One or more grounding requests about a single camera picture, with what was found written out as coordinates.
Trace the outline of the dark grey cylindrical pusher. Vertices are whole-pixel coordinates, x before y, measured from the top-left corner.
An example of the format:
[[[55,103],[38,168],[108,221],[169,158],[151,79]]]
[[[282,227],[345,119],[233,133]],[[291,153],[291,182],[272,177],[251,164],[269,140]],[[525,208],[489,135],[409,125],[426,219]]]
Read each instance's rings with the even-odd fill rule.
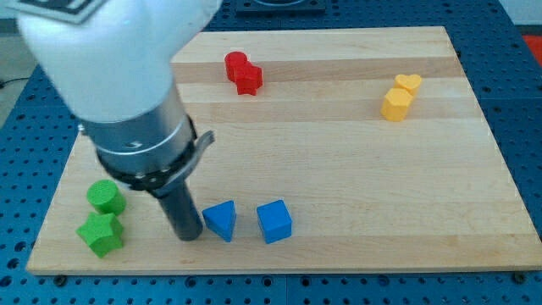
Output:
[[[180,240],[193,241],[199,237],[202,222],[185,182],[157,189],[157,200]]]

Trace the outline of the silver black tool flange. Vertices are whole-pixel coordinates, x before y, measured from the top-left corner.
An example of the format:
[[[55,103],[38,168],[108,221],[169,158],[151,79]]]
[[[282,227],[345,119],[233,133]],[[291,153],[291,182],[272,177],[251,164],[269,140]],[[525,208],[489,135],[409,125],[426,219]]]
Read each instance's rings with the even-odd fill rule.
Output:
[[[81,122],[97,159],[115,180],[131,190],[164,197],[183,186],[205,150],[214,143],[210,130],[198,135],[172,85],[156,107],[116,122]]]

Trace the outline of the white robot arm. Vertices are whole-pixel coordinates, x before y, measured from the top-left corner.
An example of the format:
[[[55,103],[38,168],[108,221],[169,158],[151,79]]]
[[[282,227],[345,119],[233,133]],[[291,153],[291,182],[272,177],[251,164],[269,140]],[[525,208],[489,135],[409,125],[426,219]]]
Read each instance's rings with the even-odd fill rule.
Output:
[[[214,136],[197,134],[170,62],[220,6],[220,0],[8,2],[102,167],[155,197],[183,241],[202,233],[185,182]]]

